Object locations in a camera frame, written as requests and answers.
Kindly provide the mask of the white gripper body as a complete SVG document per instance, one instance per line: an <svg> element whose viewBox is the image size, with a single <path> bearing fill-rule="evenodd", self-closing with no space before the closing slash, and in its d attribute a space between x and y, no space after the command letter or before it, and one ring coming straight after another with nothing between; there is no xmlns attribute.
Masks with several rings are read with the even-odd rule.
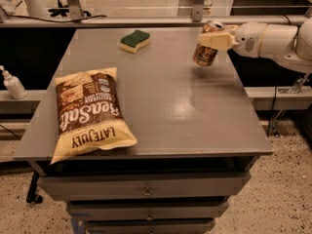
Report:
<svg viewBox="0 0 312 234"><path fill-rule="evenodd" d="M266 27L266 23L258 22L248 22L238 26L234 31L236 44L232 50L242 57L258 58L260 40Z"/></svg>

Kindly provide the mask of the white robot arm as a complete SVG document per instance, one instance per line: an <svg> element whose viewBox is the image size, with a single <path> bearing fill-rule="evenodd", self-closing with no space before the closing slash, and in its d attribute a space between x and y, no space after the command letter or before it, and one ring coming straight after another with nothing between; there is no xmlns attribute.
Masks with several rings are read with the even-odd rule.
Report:
<svg viewBox="0 0 312 234"><path fill-rule="evenodd" d="M300 73L312 72L312 19L301 26L247 22L200 33L198 43L218 51L232 49L248 58L271 59Z"/></svg>

